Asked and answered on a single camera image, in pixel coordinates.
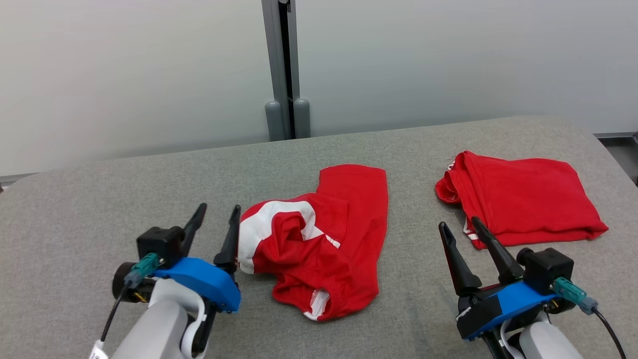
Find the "white partition panel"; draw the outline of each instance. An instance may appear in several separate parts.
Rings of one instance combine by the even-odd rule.
[[[4,0],[0,176],[268,141],[261,4]]]
[[[312,135],[552,114],[638,130],[638,3],[295,0]]]

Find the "black gap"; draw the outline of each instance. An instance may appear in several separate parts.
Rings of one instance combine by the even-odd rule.
[[[290,120],[290,135],[295,136],[295,112],[293,111],[292,99],[292,70],[290,68],[290,40],[288,39],[288,6],[289,4],[279,4],[279,23],[281,24],[281,42],[283,45],[283,62],[286,68],[286,92],[288,93],[288,119]]]

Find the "red garment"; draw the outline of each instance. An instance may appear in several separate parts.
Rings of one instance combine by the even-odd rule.
[[[437,182],[436,195],[461,203],[467,218],[478,216],[504,246],[592,240],[609,229],[566,162],[506,161],[465,151],[451,167]],[[471,221],[464,232],[474,247],[486,247]]]
[[[256,204],[242,216],[237,258],[246,273],[274,273],[275,300],[325,321],[357,312],[379,293],[376,261],[388,216],[385,171],[321,170],[316,193]]]

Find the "gray table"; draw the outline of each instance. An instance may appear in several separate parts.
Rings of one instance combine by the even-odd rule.
[[[273,278],[240,273],[241,310],[218,316],[208,357],[489,358],[481,341],[464,342],[456,331],[457,298],[437,231],[438,222],[448,222],[474,273],[485,284],[497,281],[487,251],[463,237],[461,210],[434,195],[436,181],[465,149],[574,166],[610,229],[595,241],[551,246],[575,260],[573,279],[600,302],[629,357],[638,356],[638,190],[593,136],[533,117],[129,158],[18,181],[0,195],[0,356],[86,358],[113,304],[112,275],[136,259],[135,238],[150,226],[183,225],[207,202],[191,255],[212,261],[234,204],[248,208],[311,192],[320,169],[357,163],[388,175],[378,298],[358,314],[313,323],[271,298]],[[108,353],[143,310],[121,305]],[[573,310],[553,322],[585,357],[617,357],[597,318]]]

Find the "black cable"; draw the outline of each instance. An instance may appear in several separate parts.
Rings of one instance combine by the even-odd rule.
[[[124,294],[126,294],[126,291],[128,290],[130,285],[131,282],[124,283],[124,287],[122,287],[119,296],[117,297],[115,303],[113,303],[113,308],[111,308],[111,313],[108,315],[107,323],[104,326],[104,330],[102,331],[100,341],[104,342],[107,339],[108,329],[111,327],[111,322],[113,321],[113,317],[115,316],[115,312],[117,311],[117,306],[122,301],[122,298],[124,297]]]
[[[598,308],[593,307],[591,309],[591,311],[596,314],[596,316],[600,319],[600,321],[603,323],[603,325],[605,325],[605,328],[607,328],[607,331],[609,332],[609,335],[611,335],[611,339],[614,340],[614,344],[616,345],[616,348],[618,348],[618,353],[620,354],[620,357],[622,359],[627,359],[627,356],[625,355],[625,351],[623,350],[623,346],[620,345],[620,341],[618,340],[618,337],[616,336],[616,333],[614,333],[614,330],[611,328],[611,325],[609,325],[609,322],[605,319],[605,317],[598,311]]]

